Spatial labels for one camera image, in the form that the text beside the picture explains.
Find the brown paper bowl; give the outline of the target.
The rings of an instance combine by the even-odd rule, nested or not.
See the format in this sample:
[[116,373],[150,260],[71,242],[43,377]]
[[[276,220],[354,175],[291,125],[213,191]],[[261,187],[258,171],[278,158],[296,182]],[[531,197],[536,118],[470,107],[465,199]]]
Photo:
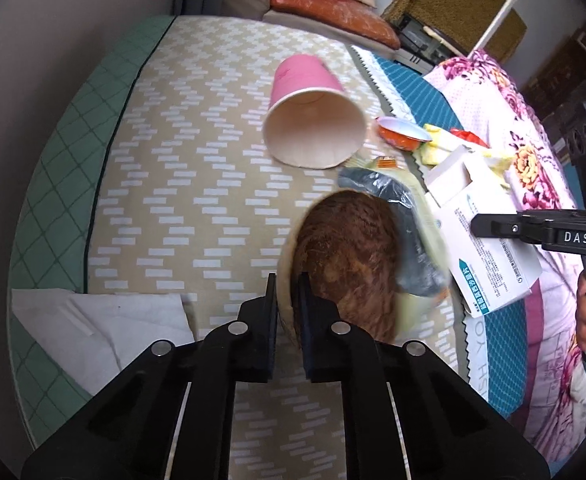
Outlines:
[[287,237],[277,266],[281,325],[301,345],[295,288],[306,272],[313,293],[337,305],[340,317],[391,344],[396,338],[396,272],[401,243],[391,205],[342,190],[316,200]]

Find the white tissue paper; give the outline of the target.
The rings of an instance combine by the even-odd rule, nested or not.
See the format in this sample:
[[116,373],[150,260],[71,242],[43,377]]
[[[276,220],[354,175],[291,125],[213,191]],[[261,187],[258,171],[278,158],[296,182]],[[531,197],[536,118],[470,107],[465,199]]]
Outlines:
[[92,396],[154,341],[194,342],[178,294],[15,289],[11,309],[48,356]]

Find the yellow crumpled wrapper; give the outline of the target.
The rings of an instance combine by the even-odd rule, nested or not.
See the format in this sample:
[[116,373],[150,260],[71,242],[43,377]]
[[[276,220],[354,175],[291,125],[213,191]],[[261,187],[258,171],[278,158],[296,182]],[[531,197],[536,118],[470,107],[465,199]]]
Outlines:
[[435,167],[442,164],[458,148],[466,148],[470,152],[484,157],[491,170],[498,177],[502,177],[503,173],[510,168],[515,160],[515,154],[512,151],[502,150],[502,148],[482,148],[456,138],[450,133],[450,130],[431,124],[424,124],[423,128],[432,137],[431,142],[422,144],[417,151],[420,162],[424,166]]

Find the white medicine box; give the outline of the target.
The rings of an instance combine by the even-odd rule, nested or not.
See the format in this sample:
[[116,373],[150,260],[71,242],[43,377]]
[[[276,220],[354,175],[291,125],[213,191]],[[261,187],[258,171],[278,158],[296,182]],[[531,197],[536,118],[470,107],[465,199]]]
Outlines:
[[487,160],[457,148],[427,174],[425,185],[468,315],[480,318],[527,296],[541,274],[536,249],[511,234],[478,237],[472,231],[479,214],[516,214]]

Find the orange silver snack packet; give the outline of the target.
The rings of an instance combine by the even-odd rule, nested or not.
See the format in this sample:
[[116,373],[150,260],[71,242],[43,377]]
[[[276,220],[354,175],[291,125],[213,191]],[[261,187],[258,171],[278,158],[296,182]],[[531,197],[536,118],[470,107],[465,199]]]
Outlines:
[[408,333],[420,318],[448,296],[448,255],[422,185],[412,172],[389,157],[354,156],[340,170],[340,188],[383,200],[397,233],[396,332]]

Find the floral pink white quilt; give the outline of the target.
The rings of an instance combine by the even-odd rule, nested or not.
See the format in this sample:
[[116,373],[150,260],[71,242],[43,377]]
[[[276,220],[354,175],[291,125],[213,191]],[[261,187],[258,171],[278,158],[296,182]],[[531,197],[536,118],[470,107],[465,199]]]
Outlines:
[[[425,77],[442,92],[462,128],[513,155],[506,180],[515,207],[573,209],[561,165],[546,131],[515,82],[488,54],[450,58]],[[515,419],[550,463],[562,462],[586,434],[586,371],[576,340],[578,255],[538,252],[541,274],[525,300],[528,378]]]

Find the orange jelly cup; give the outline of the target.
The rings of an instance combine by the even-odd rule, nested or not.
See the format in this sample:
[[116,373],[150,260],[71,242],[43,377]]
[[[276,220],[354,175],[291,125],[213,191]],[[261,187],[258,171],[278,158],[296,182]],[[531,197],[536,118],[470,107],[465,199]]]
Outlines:
[[432,141],[430,133],[414,122],[395,116],[381,116],[374,120],[375,131],[379,137],[400,151],[414,152],[422,144]]

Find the teal patterned bed sheet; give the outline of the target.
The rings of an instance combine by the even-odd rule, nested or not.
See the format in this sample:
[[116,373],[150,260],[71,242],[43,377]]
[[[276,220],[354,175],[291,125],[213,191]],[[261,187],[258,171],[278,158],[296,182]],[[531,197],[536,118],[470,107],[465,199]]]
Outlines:
[[[26,192],[11,289],[180,294],[195,339],[265,290],[295,221],[336,191],[339,170],[284,166],[261,124],[272,76],[295,53],[328,62],[369,116],[393,106],[452,126],[444,98],[397,64],[311,32],[240,18],[155,16],[118,41],[54,128]],[[391,108],[361,58],[389,70]],[[92,397],[62,350],[79,344],[10,314],[12,369],[34,448]],[[278,334],[276,376],[235,389],[229,479],[346,479],[339,384],[307,382]]]

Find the white stick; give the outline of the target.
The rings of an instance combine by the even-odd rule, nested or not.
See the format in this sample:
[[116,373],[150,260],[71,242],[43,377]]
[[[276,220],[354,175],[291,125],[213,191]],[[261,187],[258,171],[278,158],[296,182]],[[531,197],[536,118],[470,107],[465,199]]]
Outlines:
[[477,40],[476,44],[474,44],[474,47],[471,49],[472,53],[485,48],[486,44],[488,44],[488,41],[491,40],[492,36],[494,36],[494,34],[497,32],[498,28],[506,19],[516,2],[517,0],[506,0],[502,4],[502,7],[498,13],[494,16],[489,26],[485,29],[485,32],[483,32],[482,36],[480,36],[479,40]]

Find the mustard knitted blanket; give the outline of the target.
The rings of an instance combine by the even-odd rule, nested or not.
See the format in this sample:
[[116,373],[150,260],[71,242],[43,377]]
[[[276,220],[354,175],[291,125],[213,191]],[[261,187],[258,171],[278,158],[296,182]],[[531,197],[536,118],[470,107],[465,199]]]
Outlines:
[[483,36],[506,0],[392,0],[382,13],[397,27],[403,18],[436,29],[468,54]]

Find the pink paper cup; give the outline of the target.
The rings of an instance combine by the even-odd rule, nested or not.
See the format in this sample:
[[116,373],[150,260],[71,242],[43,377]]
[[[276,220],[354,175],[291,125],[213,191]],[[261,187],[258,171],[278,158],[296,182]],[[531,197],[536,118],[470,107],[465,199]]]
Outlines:
[[292,167],[339,166],[365,143],[368,121],[317,56],[295,54],[273,76],[261,132],[270,155]]

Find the orange sofa cushion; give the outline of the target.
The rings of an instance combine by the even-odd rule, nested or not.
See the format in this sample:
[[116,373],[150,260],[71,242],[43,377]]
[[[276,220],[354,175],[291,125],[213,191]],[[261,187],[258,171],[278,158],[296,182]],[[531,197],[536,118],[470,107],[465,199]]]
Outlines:
[[400,40],[391,25],[356,0],[270,0],[270,10],[294,15],[367,38],[396,51]]

